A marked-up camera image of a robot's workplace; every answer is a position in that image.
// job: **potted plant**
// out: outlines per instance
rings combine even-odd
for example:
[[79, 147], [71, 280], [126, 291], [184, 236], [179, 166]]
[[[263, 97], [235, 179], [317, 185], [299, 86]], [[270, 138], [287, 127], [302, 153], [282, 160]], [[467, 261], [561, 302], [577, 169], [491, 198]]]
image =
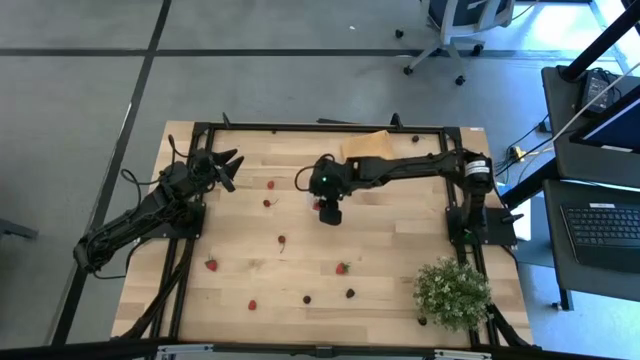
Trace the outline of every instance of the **potted plant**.
[[424, 265], [414, 285], [413, 298], [422, 325], [429, 318], [451, 331], [477, 330], [489, 317], [486, 306], [491, 303], [491, 289], [484, 275], [469, 264], [441, 258], [437, 265]]

